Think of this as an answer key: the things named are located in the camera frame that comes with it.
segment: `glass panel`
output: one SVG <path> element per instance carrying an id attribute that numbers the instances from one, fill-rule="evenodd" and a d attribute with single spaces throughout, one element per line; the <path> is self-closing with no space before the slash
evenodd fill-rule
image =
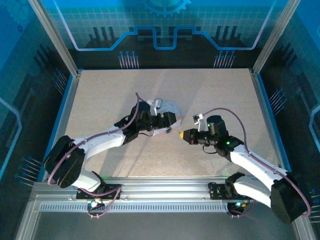
<path id="1" fill-rule="evenodd" d="M 14 239 L 70 73 L 28 1 L 1 1 L 0 22 L 0 239 Z"/>
<path id="2" fill-rule="evenodd" d="M 290 168 L 293 172 L 303 175 L 313 196 L 310 220 L 318 237 L 320 237 L 319 11 L 320 2 L 301 1 L 261 71 Z"/>
<path id="3" fill-rule="evenodd" d="M 296 239 L 291 225 L 259 203 L 240 219 L 218 212 L 110 212 L 94 220 L 84 212 L 40 212 L 31 239 Z"/>
<path id="4" fill-rule="evenodd" d="M 251 68 L 287 1 L 43 3 L 78 68 L 147 69 Z"/>

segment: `white bracket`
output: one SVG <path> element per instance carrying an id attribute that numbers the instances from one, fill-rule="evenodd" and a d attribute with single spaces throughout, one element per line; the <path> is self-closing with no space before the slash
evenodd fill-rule
<path id="1" fill-rule="evenodd" d="M 199 113 L 199 114 L 193 115 L 192 117 L 193 117 L 194 125 L 198 125 L 198 132 L 205 131 L 206 121 L 204 116 L 201 113 Z"/>

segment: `screw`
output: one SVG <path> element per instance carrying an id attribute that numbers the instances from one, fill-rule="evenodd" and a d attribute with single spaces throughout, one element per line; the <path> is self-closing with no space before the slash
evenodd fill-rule
<path id="1" fill-rule="evenodd" d="M 166 134 L 169 134 L 171 132 L 172 128 L 171 127 L 168 127 L 166 130 L 165 130 L 165 133 Z"/>

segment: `grid pattern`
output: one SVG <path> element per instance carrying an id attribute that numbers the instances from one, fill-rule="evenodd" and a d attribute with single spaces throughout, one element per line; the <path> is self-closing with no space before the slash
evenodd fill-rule
<path id="1" fill-rule="evenodd" d="M 297 14 L 292 16 L 278 46 L 289 43 L 297 56 L 290 66 L 291 72 L 296 76 L 305 74 L 317 101 L 320 102 L 320 49 L 317 48 Z"/>
<path id="2" fill-rule="evenodd" d="M 159 38 L 169 37 L 169 27 L 176 26 L 197 26 L 202 31 L 214 37 L 217 34 L 218 26 L 222 31 L 218 34 L 218 39 L 222 40 L 226 26 L 231 26 L 227 32 L 226 39 L 230 39 L 232 26 L 237 26 L 235 36 L 240 34 L 240 40 L 251 47 L 258 35 L 260 28 L 268 14 L 269 7 L 197 7 L 187 6 L 186 10 L 173 17 L 157 17 L 150 14 L 143 7 L 86 7 L 86 8 L 62 8 L 62 12 L 67 25 L 79 48 L 85 48 L 90 41 L 89 35 L 94 36 L 93 27 L 98 29 L 100 36 L 103 36 L 101 27 L 113 28 L 114 36 L 119 38 L 124 32 L 129 32 L 129 28 L 136 26 L 161 27 Z M 267 31 L 264 36 L 268 36 L 278 19 L 282 8 L 275 8 L 267 23 Z M 72 43 L 68 33 L 58 15 L 56 9 L 48 9 L 51 18 L 57 26 L 62 38 L 68 48 L 72 48 Z M 111 33 L 106 31 L 108 39 Z"/>
<path id="3" fill-rule="evenodd" d="M 17 97 L 26 75 L 28 74 L 31 77 L 39 75 L 40 67 L 34 60 L 37 51 L 41 52 L 39 45 L 50 46 L 54 49 L 46 32 L 39 30 L 39 26 L 38 19 L 34 17 L 23 31 L 19 41 L 0 71 L 0 96 L 10 105 L 13 104 Z M 2 111 L 2 109 L 0 111 L 0 128 L 8 115 L 8 110 Z"/>

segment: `enclosure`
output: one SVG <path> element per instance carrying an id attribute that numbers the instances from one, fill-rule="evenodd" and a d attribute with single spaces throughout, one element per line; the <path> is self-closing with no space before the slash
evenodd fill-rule
<path id="1" fill-rule="evenodd" d="M 319 238 L 319 11 L 312 0 L 3 1 L 0 238 Z M 128 115 L 136 92 L 173 101 L 181 125 L 85 163 L 123 185 L 110 213 L 90 221 L 75 189 L 48 186 L 44 159 L 61 136 L 101 133 Z M 210 199 L 209 182 L 251 175 L 180 138 L 197 128 L 193 115 L 218 107 L 240 117 L 256 154 L 302 175 L 309 217 L 285 225 L 259 203 L 237 220 Z M 234 116 L 217 114 L 243 139 Z"/>

